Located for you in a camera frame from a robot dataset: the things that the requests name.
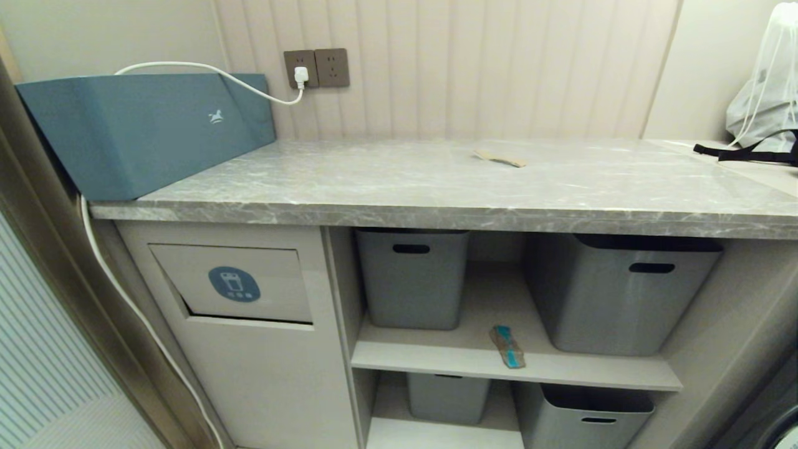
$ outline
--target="brown wall socket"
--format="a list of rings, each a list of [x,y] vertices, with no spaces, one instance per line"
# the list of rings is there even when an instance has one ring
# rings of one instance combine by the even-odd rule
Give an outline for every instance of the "brown wall socket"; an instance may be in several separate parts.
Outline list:
[[[347,87],[349,59],[345,48],[316,50],[318,85],[321,87]]]
[[[292,89],[297,89],[297,82],[294,80],[294,67],[307,67],[308,80],[305,87],[318,87],[318,75],[316,72],[316,57],[313,50],[286,51],[282,55],[286,59],[286,72],[288,73],[288,83]]]

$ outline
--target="black strap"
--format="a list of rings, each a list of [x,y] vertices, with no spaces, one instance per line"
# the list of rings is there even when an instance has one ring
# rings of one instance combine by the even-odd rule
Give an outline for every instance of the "black strap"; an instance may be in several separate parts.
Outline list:
[[[790,153],[774,153],[770,151],[756,151],[754,149],[770,137],[777,136],[781,133],[790,132],[795,136],[795,142],[792,144],[792,151]],[[770,134],[761,141],[747,146],[743,149],[717,149],[709,148],[703,145],[696,144],[693,151],[700,154],[709,154],[716,156],[719,161],[762,161],[762,162],[784,162],[798,166],[798,129],[780,129],[775,133]]]

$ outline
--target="gray marble countertop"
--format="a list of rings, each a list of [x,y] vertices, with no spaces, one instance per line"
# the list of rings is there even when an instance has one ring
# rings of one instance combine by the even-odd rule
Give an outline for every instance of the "gray marble countertop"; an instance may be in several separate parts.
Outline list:
[[[798,186],[798,169],[773,176]],[[633,140],[279,141],[91,210],[113,220],[798,240],[798,189]]]

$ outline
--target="power plug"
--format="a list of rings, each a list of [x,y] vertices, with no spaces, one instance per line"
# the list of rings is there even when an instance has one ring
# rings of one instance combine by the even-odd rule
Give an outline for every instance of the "power plug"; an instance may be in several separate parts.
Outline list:
[[[299,89],[305,89],[305,81],[310,79],[307,67],[294,67],[294,80]]]

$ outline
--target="countertop edge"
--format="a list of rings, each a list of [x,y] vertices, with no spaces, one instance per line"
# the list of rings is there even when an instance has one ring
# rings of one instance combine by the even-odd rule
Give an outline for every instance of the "countertop edge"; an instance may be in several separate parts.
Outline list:
[[[257,225],[377,226],[798,240],[784,215],[611,209],[498,209],[187,201],[95,202],[101,220]]]

